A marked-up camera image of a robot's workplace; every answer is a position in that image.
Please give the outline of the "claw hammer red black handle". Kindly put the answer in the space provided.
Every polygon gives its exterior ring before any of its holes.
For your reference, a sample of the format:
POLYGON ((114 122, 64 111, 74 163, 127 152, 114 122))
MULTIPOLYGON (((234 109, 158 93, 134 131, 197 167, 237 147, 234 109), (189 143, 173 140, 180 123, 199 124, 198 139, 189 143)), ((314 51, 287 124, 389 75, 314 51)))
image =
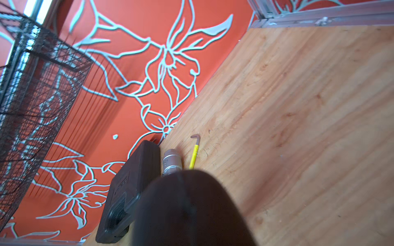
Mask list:
POLYGON ((254 246, 247 223, 222 185, 199 170, 152 182, 136 207, 133 246, 254 246))

